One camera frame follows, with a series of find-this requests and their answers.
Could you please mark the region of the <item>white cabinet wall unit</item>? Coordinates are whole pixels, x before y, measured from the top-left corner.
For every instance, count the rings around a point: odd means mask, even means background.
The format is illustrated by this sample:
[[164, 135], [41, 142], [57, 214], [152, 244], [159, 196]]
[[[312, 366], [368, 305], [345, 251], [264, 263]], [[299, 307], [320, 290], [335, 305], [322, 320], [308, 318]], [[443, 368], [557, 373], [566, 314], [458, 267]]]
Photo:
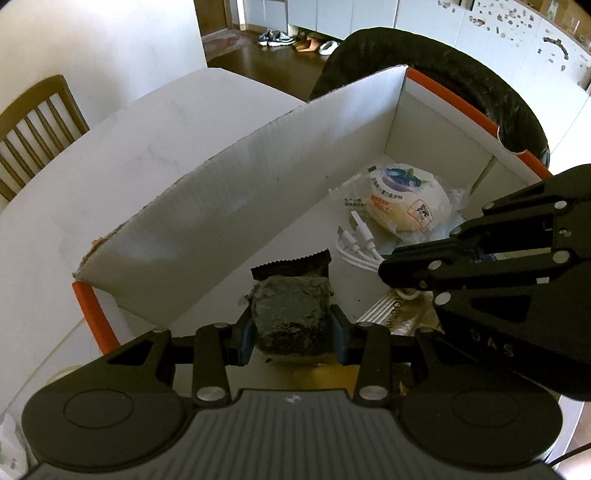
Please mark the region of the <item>white cabinet wall unit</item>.
[[544, 68], [590, 89], [590, 47], [526, 1], [238, 1], [242, 26], [297, 27], [342, 40], [393, 27], [453, 46], [509, 80]]

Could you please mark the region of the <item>white green tissue pack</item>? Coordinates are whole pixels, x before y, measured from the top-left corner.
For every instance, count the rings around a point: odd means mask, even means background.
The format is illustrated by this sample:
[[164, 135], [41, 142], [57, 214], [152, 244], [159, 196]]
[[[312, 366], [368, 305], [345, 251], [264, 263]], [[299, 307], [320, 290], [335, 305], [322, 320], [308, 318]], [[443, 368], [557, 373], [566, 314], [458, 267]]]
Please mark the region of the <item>white green tissue pack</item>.
[[0, 426], [0, 478], [14, 480], [22, 478], [28, 471], [27, 454], [16, 432], [14, 418], [5, 414]]

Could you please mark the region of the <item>beige printed paper bag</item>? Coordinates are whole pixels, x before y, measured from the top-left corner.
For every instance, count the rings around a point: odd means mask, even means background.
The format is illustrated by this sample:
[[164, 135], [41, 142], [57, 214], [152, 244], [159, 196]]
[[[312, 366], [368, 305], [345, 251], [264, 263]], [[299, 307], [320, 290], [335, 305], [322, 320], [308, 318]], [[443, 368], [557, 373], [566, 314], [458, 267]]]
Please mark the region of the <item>beige printed paper bag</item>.
[[356, 323], [382, 325], [399, 336], [413, 336], [421, 328], [443, 331], [431, 292], [400, 289], [389, 290]]

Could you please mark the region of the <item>blueberry bread package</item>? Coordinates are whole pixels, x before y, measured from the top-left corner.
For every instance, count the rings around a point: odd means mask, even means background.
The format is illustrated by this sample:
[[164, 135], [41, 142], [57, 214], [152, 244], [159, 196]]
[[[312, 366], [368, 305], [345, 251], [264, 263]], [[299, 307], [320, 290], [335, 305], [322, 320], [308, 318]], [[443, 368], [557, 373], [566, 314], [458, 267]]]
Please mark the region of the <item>blueberry bread package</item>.
[[445, 238], [461, 223], [470, 196], [469, 188], [404, 163], [370, 167], [367, 185], [370, 217], [405, 244]]

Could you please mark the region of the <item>black foil snack bag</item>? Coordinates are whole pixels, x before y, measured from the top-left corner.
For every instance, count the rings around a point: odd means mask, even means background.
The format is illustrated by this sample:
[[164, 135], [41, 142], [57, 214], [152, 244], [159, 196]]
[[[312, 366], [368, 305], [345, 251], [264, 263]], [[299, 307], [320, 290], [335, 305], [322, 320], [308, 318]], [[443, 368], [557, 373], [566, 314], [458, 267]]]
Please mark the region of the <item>black foil snack bag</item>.
[[253, 267], [249, 308], [257, 347], [270, 356], [320, 357], [332, 352], [332, 285], [328, 249]]

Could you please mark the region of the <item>brown wooden chair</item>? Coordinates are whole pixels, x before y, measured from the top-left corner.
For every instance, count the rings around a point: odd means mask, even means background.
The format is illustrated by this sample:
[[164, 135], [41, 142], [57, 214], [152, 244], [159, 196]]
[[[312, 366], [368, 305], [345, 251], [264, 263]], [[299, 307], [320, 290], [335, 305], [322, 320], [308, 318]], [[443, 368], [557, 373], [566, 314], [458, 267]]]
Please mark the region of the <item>brown wooden chair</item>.
[[1, 112], [1, 200], [13, 200], [88, 131], [64, 76], [50, 76], [27, 89]]

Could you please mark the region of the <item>red cardboard box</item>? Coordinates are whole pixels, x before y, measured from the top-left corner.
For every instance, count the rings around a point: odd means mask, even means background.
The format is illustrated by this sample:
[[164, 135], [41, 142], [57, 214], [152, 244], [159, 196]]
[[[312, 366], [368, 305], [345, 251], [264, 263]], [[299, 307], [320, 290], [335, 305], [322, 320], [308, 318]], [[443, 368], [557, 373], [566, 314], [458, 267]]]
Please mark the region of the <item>red cardboard box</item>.
[[334, 247], [348, 213], [332, 191], [389, 161], [469, 188], [466, 218], [549, 176], [431, 78], [405, 66], [379, 72], [204, 159], [100, 240], [73, 285], [99, 350], [154, 328], [190, 335], [235, 321], [250, 268]]

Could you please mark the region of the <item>pair of sneakers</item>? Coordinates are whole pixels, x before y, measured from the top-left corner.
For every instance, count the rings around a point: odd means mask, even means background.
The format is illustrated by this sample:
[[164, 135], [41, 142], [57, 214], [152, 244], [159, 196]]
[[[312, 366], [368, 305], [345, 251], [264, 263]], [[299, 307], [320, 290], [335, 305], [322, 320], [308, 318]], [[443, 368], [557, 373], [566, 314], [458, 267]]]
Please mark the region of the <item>pair of sneakers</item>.
[[273, 30], [267, 29], [262, 34], [259, 35], [259, 39], [257, 40], [257, 44], [263, 47], [281, 47], [281, 46], [290, 46], [294, 45], [296, 40], [294, 37], [287, 35], [280, 30]]

